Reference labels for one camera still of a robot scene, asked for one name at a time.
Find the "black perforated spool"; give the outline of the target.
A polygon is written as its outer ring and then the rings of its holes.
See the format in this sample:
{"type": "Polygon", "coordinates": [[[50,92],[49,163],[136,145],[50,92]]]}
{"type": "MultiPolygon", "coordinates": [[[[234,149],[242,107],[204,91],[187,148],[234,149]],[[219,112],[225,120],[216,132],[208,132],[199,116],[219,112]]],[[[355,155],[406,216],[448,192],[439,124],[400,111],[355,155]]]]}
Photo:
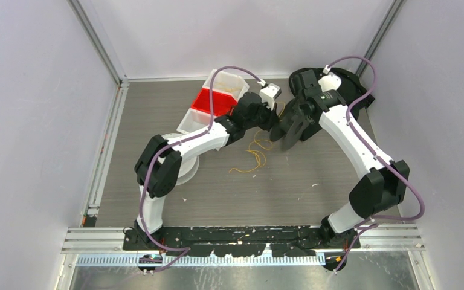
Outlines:
{"type": "Polygon", "coordinates": [[[310,101],[291,100],[272,127],[269,138],[278,141],[283,152],[292,148],[300,139],[303,131],[310,125],[316,105],[310,101]]]}

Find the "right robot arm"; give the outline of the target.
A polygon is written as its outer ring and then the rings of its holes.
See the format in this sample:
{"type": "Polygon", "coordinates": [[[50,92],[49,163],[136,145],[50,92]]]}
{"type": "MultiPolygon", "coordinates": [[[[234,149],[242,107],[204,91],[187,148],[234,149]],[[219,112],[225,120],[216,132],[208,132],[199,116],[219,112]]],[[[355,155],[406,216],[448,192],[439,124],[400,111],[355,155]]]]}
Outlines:
{"type": "Polygon", "coordinates": [[[400,204],[405,197],[403,179],[410,168],[385,154],[358,124],[359,110],[370,106],[374,97],[345,69],[324,73],[321,68],[302,68],[289,76],[294,99],[286,107],[283,121],[289,128],[282,148],[310,139],[325,130],[343,150],[358,175],[348,202],[323,218],[319,228],[322,243],[336,248],[352,236],[364,220],[400,204]]]}

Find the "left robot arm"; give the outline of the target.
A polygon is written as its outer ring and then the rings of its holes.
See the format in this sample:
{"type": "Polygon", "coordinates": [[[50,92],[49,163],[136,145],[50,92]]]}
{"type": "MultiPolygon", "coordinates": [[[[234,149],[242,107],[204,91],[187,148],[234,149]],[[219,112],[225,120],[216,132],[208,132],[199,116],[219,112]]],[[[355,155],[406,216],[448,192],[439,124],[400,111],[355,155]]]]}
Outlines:
{"type": "Polygon", "coordinates": [[[202,129],[176,138],[152,137],[140,155],[134,171],[140,186],[138,242],[147,250],[161,242],[164,200],[176,186],[181,166],[210,150],[219,150],[244,137],[254,127],[269,131],[279,118],[276,99],[281,90],[269,85],[259,93],[246,92],[227,114],[202,129]]]}

